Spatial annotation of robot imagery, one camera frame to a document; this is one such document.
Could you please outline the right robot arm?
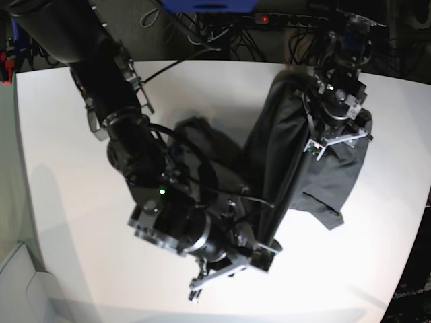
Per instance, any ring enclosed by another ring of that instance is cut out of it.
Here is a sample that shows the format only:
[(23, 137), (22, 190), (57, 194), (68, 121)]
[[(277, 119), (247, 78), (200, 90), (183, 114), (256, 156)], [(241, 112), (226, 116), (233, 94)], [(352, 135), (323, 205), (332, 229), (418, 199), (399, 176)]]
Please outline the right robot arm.
[(70, 68), (95, 131), (108, 136), (108, 160), (135, 201), (129, 224), (139, 238), (195, 257), (202, 277), (269, 269), (275, 252), (259, 240), (257, 220), (272, 204), (222, 190), (215, 161), (194, 139), (150, 122), (132, 60), (87, 1), (2, 1), (1, 8)]

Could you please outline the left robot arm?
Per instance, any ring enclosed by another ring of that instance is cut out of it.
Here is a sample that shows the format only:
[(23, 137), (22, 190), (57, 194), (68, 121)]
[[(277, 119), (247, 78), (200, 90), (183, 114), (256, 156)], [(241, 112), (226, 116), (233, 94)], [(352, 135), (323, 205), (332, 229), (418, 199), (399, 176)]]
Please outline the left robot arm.
[(366, 86), (359, 75), (372, 56), (371, 25), (365, 17), (340, 10), (329, 16), (313, 78), (302, 92), (310, 139), (317, 145), (367, 135)]

